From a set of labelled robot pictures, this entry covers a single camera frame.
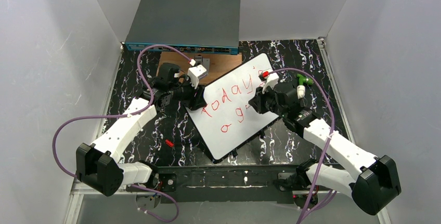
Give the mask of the white whiteboard black frame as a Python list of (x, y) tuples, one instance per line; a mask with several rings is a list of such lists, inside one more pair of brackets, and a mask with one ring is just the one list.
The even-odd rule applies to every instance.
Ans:
[(263, 85), (259, 75), (271, 70), (266, 54), (259, 54), (206, 85), (206, 106), (188, 110), (213, 160), (221, 160), (277, 119), (271, 112), (258, 114), (250, 105)]

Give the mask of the red marker cap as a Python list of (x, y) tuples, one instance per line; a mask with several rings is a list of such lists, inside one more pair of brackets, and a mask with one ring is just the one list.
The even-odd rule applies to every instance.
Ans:
[(171, 148), (173, 148), (173, 147), (175, 146), (174, 143), (171, 142), (171, 141), (168, 140), (168, 139), (165, 140), (165, 143), (166, 143), (169, 147), (171, 147)]

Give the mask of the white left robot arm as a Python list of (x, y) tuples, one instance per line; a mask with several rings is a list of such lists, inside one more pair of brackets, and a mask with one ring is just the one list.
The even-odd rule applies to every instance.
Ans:
[(144, 184), (156, 189), (158, 169), (149, 162), (120, 163), (127, 146), (170, 103), (180, 103), (190, 110), (207, 105), (203, 98), (206, 68), (192, 61), (187, 73), (180, 66), (164, 63), (157, 76), (148, 81), (132, 100), (124, 116), (91, 144), (81, 144), (76, 150), (76, 178), (105, 196), (111, 196), (121, 186)]

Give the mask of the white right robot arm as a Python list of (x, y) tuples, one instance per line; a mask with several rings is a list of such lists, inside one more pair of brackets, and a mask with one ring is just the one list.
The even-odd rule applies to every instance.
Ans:
[(308, 189), (315, 182), (349, 196), (369, 215), (376, 215), (401, 194), (396, 162), (388, 155), (378, 157), (367, 152), (337, 131), (331, 131), (324, 119), (301, 106), (292, 84), (259, 87), (249, 104), (259, 114), (278, 115), (289, 130), (321, 149), (330, 138), (326, 153), (342, 166), (319, 166), (317, 160), (309, 159), (289, 177), (276, 179), (276, 185), (297, 190)]

